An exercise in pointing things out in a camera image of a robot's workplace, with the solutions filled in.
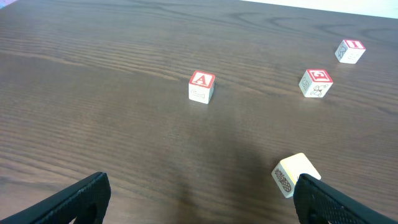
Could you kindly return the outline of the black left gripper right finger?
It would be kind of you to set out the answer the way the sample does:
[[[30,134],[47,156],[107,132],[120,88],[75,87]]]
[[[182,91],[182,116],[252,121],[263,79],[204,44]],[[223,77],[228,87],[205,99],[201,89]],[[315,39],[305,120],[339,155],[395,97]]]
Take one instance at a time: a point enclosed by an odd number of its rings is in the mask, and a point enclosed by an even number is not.
[[[397,224],[309,174],[300,174],[293,199],[301,224]]]

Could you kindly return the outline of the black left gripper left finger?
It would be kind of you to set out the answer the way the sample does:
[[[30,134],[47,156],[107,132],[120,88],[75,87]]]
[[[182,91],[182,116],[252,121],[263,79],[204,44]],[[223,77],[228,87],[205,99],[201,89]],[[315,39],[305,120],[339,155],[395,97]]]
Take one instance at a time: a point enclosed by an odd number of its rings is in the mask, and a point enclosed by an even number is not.
[[[3,224],[102,224],[111,198],[106,173],[96,172],[43,201],[1,220]]]

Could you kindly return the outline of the red letter I block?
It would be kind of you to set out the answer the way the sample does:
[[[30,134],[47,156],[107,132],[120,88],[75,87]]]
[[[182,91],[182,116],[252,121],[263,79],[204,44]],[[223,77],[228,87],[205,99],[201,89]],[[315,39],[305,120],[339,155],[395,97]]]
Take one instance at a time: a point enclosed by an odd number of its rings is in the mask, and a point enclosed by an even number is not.
[[[366,51],[359,40],[343,39],[335,51],[335,56],[340,63],[356,64]]]

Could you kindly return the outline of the red letter A block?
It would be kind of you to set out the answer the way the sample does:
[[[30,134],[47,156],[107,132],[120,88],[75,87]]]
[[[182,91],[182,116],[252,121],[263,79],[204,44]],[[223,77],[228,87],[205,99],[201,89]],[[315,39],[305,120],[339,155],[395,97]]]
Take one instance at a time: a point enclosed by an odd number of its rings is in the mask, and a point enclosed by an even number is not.
[[[215,75],[203,71],[194,71],[188,83],[188,98],[192,101],[208,104],[215,87]]]

